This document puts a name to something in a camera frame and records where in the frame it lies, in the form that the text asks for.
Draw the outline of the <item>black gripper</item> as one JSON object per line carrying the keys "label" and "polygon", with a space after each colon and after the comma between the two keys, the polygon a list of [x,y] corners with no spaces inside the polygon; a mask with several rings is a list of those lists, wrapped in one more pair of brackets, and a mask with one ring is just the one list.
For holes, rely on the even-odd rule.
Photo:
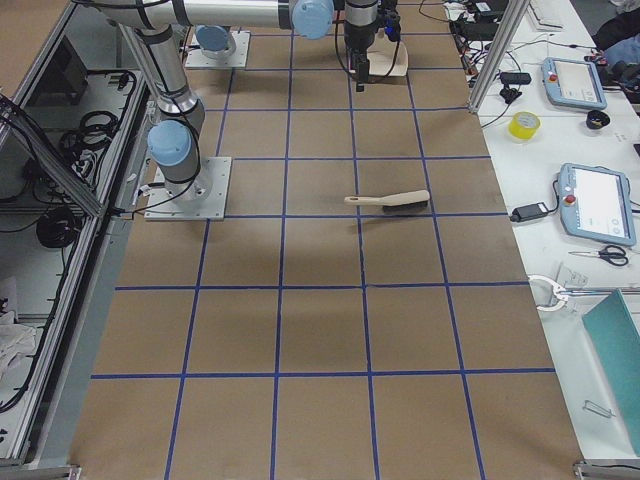
{"label": "black gripper", "polygon": [[[345,23],[348,69],[352,75],[370,75],[367,51],[379,30],[382,30],[389,40],[396,44],[400,43],[400,23],[398,21],[386,20],[382,26],[377,24],[355,26],[348,22]],[[355,87],[357,92],[364,91],[364,82],[359,77],[355,77]]]}

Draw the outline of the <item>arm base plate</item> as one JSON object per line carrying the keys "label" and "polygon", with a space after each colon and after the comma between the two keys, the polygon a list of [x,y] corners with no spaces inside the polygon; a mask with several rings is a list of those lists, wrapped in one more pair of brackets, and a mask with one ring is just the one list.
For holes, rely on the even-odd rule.
{"label": "arm base plate", "polygon": [[199,176],[186,193],[179,195],[177,185],[166,185],[157,167],[154,181],[163,186],[154,188],[149,195],[150,208],[143,211],[150,221],[222,221],[231,177],[231,157],[206,157],[201,160]]}
{"label": "arm base plate", "polygon": [[247,65],[251,33],[231,30],[225,50],[207,50],[200,47],[195,36],[187,47],[184,66],[187,70],[244,69]]}

